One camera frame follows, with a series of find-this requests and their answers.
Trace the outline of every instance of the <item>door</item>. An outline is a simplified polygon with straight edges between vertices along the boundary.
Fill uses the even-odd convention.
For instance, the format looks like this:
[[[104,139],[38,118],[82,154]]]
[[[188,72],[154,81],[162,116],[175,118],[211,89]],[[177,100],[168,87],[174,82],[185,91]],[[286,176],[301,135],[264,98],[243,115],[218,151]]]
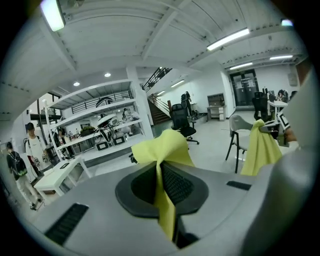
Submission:
[[[253,106],[252,98],[259,91],[254,69],[230,75],[236,106]]]

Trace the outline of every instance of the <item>white shelf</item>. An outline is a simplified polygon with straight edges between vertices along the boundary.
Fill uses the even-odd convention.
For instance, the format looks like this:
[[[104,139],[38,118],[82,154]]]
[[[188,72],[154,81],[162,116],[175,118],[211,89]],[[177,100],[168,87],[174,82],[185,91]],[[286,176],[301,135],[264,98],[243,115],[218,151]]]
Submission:
[[[136,101],[135,99],[127,99],[127,100],[118,101],[118,102],[104,105],[104,106],[100,106],[100,107],[92,107],[92,108],[89,108],[89,109],[82,111],[78,114],[74,114],[73,116],[71,116],[65,120],[62,120],[61,122],[50,125],[50,129],[52,130],[57,127],[68,126],[68,125],[76,123],[82,119],[85,119],[89,116],[92,116],[92,114],[97,115],[98,113],[103,113],[107,109],[114,108],[114,107],[118,107],[118,108],[125,107],[127,105],[134,103],[135,101]]]
[[[131,126],[131,125],[134,125],[134,124],[137,124],[137,123],[140,123],[140,122],[142,122],[141,119],[135,120],[135,121],[131,121],[131,122],[125,122],[125,123],[122,123],[122,124],[119,124],[119,125],[113,127],[113,129],[114,129],[114,130],[118,130],[118,129],[121,129],[121,128],[123,128],[123,127]],[[91,138],[96,137],[96,136],[99,136],[99,135],[100,135],[100,132],[92,133],[92,134],[90,134],[90,135],[87,135],[87,136],[84,136],[84,137],[81,137],[81,138],[77,138],[77,139],[72,140],[72,141],[70,141],[70,142],[68,142],[68,143],[66,143],[66,144],[63,144],[63,145],[57,147],[57,149],[58,149],[58,150],[61,150],[61,149],[63,149],[63,148],[66,148],[66,147],[69,147],[69,146],[71,146],[71,145],[74,145],[74,144],[77,144],[77,143],[86,141],[86,140],[88,140],[88,139],[91,139]]]
[[[89,99],[103,97],[103,95],[123,91],[125,88],[127,90],[130,86],[130,83],[130,79],[122,79],[89,86],[61,97],[53,103],[48,104],[46,108],[65,110],[75,104],[87,101]]]
[[[143,142],[145,139],[146,139],[146,137],[144,135],[137,134],[132,137],[129,137],[125,143],[122,143],[122,144],[116,145],[116,146],[111,146],[111,147],[104,149],[104,150],[98,151],[94,147],[93,149],[90,149],[90,150],[82,153],[81,157],[84,161],[90,161],[92,159],[100,158],[100,157],[112,154],[114,152],[130,148],[137,143]]]

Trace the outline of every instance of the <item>floor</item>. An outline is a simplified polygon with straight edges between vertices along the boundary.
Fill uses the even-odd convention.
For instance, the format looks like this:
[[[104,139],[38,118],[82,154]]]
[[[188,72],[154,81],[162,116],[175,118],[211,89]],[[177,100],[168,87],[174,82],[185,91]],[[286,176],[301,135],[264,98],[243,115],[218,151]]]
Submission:
[[[253,111],[237,111],[234,115],[240,115],[244,120],[249,123],[253,123],[254,112]],[[171,121],[161,123],[152,128],[153,134],[155,137],[158,137],[161,132],[165,129],[170,129],[172,125]],[[197,168],[224,172],[224,173],[234,173],[236,167],[236,147],[233,146],[230,151],[230,155],[227,161],[225,161],[228,148],[230,145],[230,130],[229,130],[229,120],[219,121],[216,119],[206,122],[206,117],[201,118],[196,121],[194,125],[196,133],[192,136],[194,140],[200,142],[197,145],[195,142],[189,142],[189,155]],[[239,136],[247,136],[250,134],[248,130],[239,130]],[[280,150],[283,154],[293,151],[298,147],[296,142],[290,142],[289,147],[280,147]],[[122,168],[126,168],[134,165],[131,163],[129,158],[130,153],[119,156],[108,162],[103,162],[88,168],[88,170],[94,175],[102,175],[105,173],[113,172]],[[243,161],[239,161],[238,164],[238,173],[241,172],[243,167]],[[79,181],[85,181],[87,177],[81,175]],[[56,195],[52,196],[52,200],[57,198]],[[42,207],[50,204],[50,202],[44,202],[40,209],[35,212],[28,209],[28,206],[23,208],[23,211],[26,214],[27,218],[33,222],[37,217],[37,214],[41,212]]]

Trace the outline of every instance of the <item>ceiling light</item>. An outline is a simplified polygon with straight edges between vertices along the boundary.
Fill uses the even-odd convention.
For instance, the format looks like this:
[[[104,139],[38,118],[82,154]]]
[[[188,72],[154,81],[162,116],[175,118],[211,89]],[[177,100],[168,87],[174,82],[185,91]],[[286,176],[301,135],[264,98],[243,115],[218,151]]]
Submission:
[[[283,19],[281,20],[281,26],[293,26],[293,22],[289,19]]]
[[[231,35],[228,35],[227,37],[222,38],[222,39],[214,42],[213,44],[210,44],[207,47],[207,49],[209,51],[212,51],[213,49],[218,48],[219,46],[222,46],[222,45],[224,45],[224,44],[226,44],[226,43],[228,43],[228,42],[230,42],[230,41],[232,41],[234,39],[237,39],[237,38],[243,37],[245,35],[248,35],[249,33],[250,33],[250,31],[249,31],[248,28],[240,30],[239,32],[236,32],[236,33],[233,33]]]
[[[179,84],[183,83],[184,81],[185,81],[185,80],[181,80],[180,82],[177,82],[176,84],[172,85],[171,87],[175,87],[175,86],[177,86],[177,85],[179,85]]]
[[[40,6],[52,31],[58,31],[65,26],[65,19],[57,0],[43,0]]]
[[[293,55],[283,55],[283,56],[276,56],[276,57],[271,57],[270,60],[281,60],[281,59],[291,59]]]
[[[242,67],[251,66],[252,64],[253,64],[252,62],[249,62],[249,63],[241,64],[241,65],[238,65],[238,66],[233,66],[233,67],[230,68],[230,70],[236,70],[236,69],[239,69],[239,68],[242,68]]]

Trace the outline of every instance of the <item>yellow cloth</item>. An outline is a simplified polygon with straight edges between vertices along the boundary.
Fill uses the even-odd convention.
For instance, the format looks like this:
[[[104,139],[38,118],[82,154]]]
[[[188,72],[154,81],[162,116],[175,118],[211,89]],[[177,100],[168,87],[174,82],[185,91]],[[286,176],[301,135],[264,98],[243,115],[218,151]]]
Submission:
[[[249,148],[241,170],[242,175],[256,176],[262,166],[274,164],[282,156],[274,138],[270,134],[259,130],[259,127],[264,125],[265,122],[261,119],[253,123]]]
[[[175,130],[164,130],[154,139],[142,141],[131,147],[134,158],[139,164],[156,161],[156,188],[154,206],[159,208],[159,225],[167,237],[172,240],[175,227],[176,208],[164,190],[160,164],[172,161],[194,166],[189,153],[186,138]]]

